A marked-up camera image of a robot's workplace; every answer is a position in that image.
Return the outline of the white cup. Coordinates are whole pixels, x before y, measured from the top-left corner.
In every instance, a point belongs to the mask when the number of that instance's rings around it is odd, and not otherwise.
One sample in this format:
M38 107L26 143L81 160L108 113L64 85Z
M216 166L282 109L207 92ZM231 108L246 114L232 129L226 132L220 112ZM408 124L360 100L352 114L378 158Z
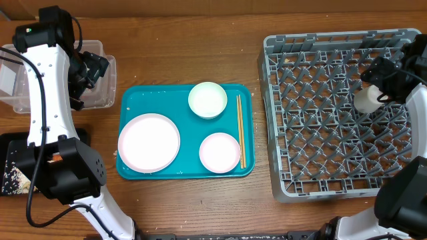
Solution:
M383 103L378 101L378 97L383 92L375 85L371 85L354 95L354 107L361 113L373 113L379 109Z

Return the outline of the rice and peanut scraps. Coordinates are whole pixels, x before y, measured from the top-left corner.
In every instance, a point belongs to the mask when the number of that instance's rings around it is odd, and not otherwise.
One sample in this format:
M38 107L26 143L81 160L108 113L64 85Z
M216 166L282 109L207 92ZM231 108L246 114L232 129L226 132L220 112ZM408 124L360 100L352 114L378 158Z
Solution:
M30 180L15 166L14 161L7 161L1 186L2 195L28 194Z

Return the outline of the large white plate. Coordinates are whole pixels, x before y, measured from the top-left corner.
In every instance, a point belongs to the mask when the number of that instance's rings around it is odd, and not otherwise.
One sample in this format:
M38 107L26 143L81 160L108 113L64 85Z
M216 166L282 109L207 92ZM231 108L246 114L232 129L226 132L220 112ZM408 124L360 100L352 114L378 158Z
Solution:
M157 113L146 113L125 125L117 147L121 160L130 169L155 173L173 162L180 143L179 130L172 120Z

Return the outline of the wooden chopstick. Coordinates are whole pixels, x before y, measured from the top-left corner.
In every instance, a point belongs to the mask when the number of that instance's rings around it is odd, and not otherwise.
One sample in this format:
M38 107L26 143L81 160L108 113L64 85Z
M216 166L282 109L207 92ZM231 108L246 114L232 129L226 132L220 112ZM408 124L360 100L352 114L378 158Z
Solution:
M246 146L245 146L245 139L244 139L244 121L243 121L243 112L242 112L242 98L240 96L240 117L241 117L241 125L242 125L242 147L243 147L243 154L244 154L244 168L246 168Z
M239 145L240 145L240 167L244 168L244 154L242 147L242 125L241 125L241 117L240 117L240 96L236 95L236 111L237 111L237 119L238 119L238 135L239 135Z

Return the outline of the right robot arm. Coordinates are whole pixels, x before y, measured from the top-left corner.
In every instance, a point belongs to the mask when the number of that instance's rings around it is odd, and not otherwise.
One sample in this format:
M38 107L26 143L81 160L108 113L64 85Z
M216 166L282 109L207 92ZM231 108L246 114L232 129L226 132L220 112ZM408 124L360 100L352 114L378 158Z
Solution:
M398 63L377 57L362 73L369 88L357 93L354 107L372 113L389 102L410 114L411 162L383 185L373 207L351 217L335 217L310 239L426 238L426 35L402 47Z

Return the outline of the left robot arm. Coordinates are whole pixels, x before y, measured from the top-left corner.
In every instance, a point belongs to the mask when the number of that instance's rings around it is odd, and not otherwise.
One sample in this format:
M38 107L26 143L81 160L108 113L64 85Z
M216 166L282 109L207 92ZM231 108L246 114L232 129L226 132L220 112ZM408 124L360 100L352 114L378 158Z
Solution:
M39 10L36 23L18 26L12 55L29 82L31 124L26 144L11 143L8 156L30 180L30 190L80 212L103 239L141 239L135 221L106 186L101 155L77 134L71 112L105 75L106 58L82 51L76 18L58 6Z

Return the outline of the small white plate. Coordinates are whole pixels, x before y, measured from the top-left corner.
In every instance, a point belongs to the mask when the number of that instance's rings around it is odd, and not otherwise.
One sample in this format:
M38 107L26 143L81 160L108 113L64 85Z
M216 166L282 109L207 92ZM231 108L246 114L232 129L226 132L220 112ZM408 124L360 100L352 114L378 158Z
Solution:
M201 164L212 173L230 172L240 162L240 157L239 143L227 133L213 133L199 147Z

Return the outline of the white bowl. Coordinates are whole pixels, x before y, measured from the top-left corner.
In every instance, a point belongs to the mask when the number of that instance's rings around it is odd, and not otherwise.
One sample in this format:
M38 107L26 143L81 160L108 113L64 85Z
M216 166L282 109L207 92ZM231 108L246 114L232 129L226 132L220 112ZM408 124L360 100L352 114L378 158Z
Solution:
M213 119L219 116L228 103L223 87L214 82L195 85L188 95L189 108L199 117Z

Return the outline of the orange carrot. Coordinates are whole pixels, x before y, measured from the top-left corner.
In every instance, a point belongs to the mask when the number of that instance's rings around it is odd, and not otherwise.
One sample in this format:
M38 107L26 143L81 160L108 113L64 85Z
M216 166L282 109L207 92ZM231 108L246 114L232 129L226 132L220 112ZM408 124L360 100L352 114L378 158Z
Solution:
M58 162L58 161L62 161L62 160L63 160L62 157L57 153L56 155L53 154L53 155L48 156L46 162L54 163L54 162Z

